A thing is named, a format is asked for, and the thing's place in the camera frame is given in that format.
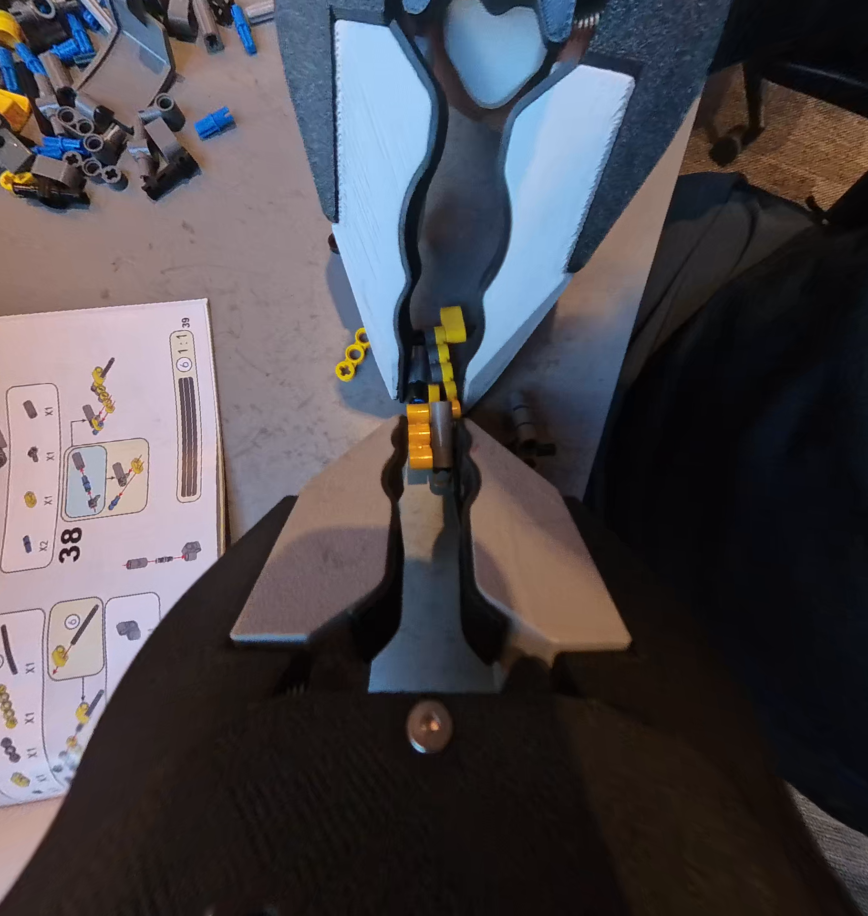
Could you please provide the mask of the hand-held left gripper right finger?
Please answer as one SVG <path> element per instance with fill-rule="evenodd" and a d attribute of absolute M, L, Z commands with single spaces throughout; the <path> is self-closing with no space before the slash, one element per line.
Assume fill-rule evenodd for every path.
<path fill-rule="evenodd" d="M 558 489 L 461 423 L 461 623 L 484 663 L 632 644 Z"/>

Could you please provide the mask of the grey desk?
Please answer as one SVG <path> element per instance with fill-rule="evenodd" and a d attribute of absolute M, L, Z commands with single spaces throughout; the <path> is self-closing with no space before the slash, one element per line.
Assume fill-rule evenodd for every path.
<path fill-rule="evenodd" d="M 236 128 L 199 143 L 201 172 L 159 202 L 136 178 L 54 211 L 0 188 L 0 316 L 208 298 L 229 539 L 396 413 L 380 373 L 332 375 L 361 321 L 334 256 L 285 80 L 261 31 L 214 55 L 180 43 L 176 98 L 228 105 Z M 700 101 L 584 269 L 473 409 L 493 437 L 525 392 L 558 447 L 547 476 L 581 498 Z"/>

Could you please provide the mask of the grey and yellow brick assembly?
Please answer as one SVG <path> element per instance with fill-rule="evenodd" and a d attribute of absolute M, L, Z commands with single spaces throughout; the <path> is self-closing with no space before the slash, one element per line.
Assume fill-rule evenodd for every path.
<path fill-rule="evenodd" d="M 405 406 L 407 459 L 405 482 L 430 486 L 455 499 L 461 512 L 476 500 L 496 506 L 502 500 L 527 511 L 560 503 L 557 488 L 541 477 L 532 460 L 552 448 L 521 437 L 529 425 L 519 423 L 513 440 L 496 440 L 477 423 L 463 418 L 457 400 L 409 402 Z"/>

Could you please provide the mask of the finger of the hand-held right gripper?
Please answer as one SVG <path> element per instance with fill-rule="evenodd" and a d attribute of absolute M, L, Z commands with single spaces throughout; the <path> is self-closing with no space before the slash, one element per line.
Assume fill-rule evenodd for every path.
<path fill-rule="evenodd" d="M 463 380 L 480 400 L 565 291 L 568 262 L 634 92 L 633 74 L 557 65 L 511 111 L 499 155 L 509 230 Z"/>
<path fill-rule="evenodd" d="M 397 22 L 333 27 L 341 261 L 390 397 L 405 399 L 421 201 L 443 140 L 438 87 Z"/>

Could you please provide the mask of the black office chair base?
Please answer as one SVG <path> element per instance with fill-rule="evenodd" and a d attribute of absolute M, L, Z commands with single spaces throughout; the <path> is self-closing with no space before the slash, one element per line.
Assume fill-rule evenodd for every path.
<path fill-rule="evenodd" d="M 711 159 L 710 148 L 726 132 L 745 126 L 743 73 L 731 67 L 709 78 L 683 169 L 740 171 L 762 186 L 790 186 L 805 194 L 816 187 L 846 188 L 868 169 L 868 119 L 766 83 L 765 129 L 726 166 Z"/>

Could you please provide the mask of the small yellow brick piece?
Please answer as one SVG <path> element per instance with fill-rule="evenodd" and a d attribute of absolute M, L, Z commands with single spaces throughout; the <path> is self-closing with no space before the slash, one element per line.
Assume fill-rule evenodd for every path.
<path fill-rule="evenodd" d="M 335 376 L 343 383 L 351 382 L 355 378 L 357 368 L 367 358 L 370 350 L 370 342 L 365 327 L 359 327 L 348 346 L 344 349 L 344 355 L 336 363 Z"/>

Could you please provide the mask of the yellow perforated brick beam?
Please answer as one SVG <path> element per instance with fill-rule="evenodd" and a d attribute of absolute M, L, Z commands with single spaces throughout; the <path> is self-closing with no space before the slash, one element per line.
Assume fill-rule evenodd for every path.
<path fill-rule="evenodd" d="M 458 386 L 451 362 L 450 348 L 444 341 L 431 338 L 426 342 L 428 357 L 428 402 L 446 401 L 454 415 L 461 411 Z"/>

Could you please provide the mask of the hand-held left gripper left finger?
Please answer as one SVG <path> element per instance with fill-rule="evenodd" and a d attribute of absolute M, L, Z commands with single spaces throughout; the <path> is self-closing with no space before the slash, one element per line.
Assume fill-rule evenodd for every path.
<path fill-rule="evenodd" d="M 232 628 L 239 645 L 319 645 L 345 634 L 373 660 L 401 618 L 398 502 L 405 422 L 384 422 L 301 489 Z"/>

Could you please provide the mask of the pile of small building bricks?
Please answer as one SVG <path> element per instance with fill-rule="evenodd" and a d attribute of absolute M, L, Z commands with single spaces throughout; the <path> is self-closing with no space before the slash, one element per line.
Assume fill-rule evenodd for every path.
<path fill-rule="evenodd" d="M 88 180 L 115 189 L 130 157 L 157 201 L 199 172 L 170 90 L 173 45 L 224 49 L 234 30 L 257 54 L 253 27 L 275 2 L 0 1 L 0 185 L 55 210 L 86 207 Z"/>

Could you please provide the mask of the instruction booklet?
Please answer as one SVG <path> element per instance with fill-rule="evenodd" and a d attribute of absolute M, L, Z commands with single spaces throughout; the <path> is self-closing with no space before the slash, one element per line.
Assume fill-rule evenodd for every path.
<path fill-rule="evenodd" d="M 0 808 L 69 789 L 224 543 L 209 302 L 0 317 Z"/>

